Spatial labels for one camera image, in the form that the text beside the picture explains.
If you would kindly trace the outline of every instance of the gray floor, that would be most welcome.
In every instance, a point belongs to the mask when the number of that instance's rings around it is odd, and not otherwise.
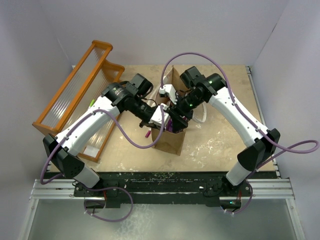
[[[117,218],[129,210],[105,209]],[[104,222],[84,214],[83,200],[40,200],[29,240],[295,240],[286,201],[254,199],[231,216],[204,205],[134,205],[123,222]]]

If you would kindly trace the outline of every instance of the metal frame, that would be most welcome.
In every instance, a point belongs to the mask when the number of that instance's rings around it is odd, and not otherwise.
[[[247,74],[252,86],[254,98],[258,107],[261,122],[265,124],[263,118],[257,93],[254,87],[253,79],[251,76],[250,67],[246,67]],[[296,208],[295,196],[289,179],[281,179],[279,168],[276,160],[273,160],[273,166],[276,171],[278,179],[250,179],[249,183],[253,188],[253,199],[285,199],[292,221],[292,225],[295,231],[296,238],[298,240],[305,240],[305,234],[299,220],[299,214]],[[27,240],[30,234],[32,223],[35,217],[39,200],[102,200],[101,197],[74,197],[75,187],[72,185],[74,180],[72,179],[55,179],[47,185],[41,185],[38,179],[35,180],[26,218],[22,226],[22,230],[19,236],[20,240]],[[232,200],[233,197],[221,196],[220,200]]]

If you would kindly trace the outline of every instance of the beige table surface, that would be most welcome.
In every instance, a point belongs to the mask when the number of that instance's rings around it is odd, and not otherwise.
[[[192,65],[174,65],[181,74]],[[213,65],[196,65],[206,77],[219,73]],[[241,103],[260,120],[251,83],[244,65],[223,65],[231,88]],[[140,73],[154,86],[159,84],[163,65],[127,65],[122,74],[122,81],[130,81]],[[202,107],[195,110],[196,116],[202,117]],[[151,137],[145,138],[148,128],[139,127],[140,120],[130,112],[123,112],[119,123],[127,135],[139,145],[148,145]],[[117,127],[100,156],[100,161],[86,161],[95,171],[229,171],[237,161],[237,154],[245,145],[231,124],[215,108],[207,104],[207,119],[204,124],[189,122],[180,156],[159,151],[154,148],[139,149],[132,146]],[[273,164],[266,164],[262,170],[274,171]]]

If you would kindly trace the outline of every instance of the brown box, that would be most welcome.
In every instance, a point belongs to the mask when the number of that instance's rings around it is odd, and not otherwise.
[[[178,73],[178,71],[175,69],[174,66],[172,66],[172,69],[170,70],[170,72],[164,77],[163,82],[164,84],[172,84],[176,90],[182,90],[184,92],[188,90],[188,88],[181,81],[180,74]],[[160,97],[159,93],[157,93],[155,97],[155,101],[158,104],[161,104],[161,103],[167,104],[169,100],[170,100],[169,98]],[[160,131],[158,129],[154,129],[154,128],[151,129],[152,141],[154,141],[157,138],[159,132]],[[182,132],[179,132],[179,133],[165,131],[162,133],[159,141],[154,145],[154,148],[163,152],[176,154],[180,156],[182,147],[184,144],[185,136],[186,136],[186,129],[184,129]]]
[[[32,125],[44,135],[56,135],[82,116],[109,84],[119,82],[125,68],[106,60],[112,49],[110,43],[94,40]],[[98,162],[113,127],[113,121],[106,123],[88,140],[78,157]]]

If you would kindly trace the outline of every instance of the white wall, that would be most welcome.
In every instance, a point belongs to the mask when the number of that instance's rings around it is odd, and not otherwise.
[[[71,71],[40,4],[0,1],[0,233],[15,240],[45,161],[32,122]]]
[[[267,125],[280,143],[320,141],[320,1],[292,0],[253,65],[253,81]],[[320,236],[320,150],[278,158],[290,177],[307,239]]]
[[[72,64],[93,39],[118,64],[164,64],[195,51],[251,65],[288,0],[40,0]],[[176,63],[207,63],[184,56]]]

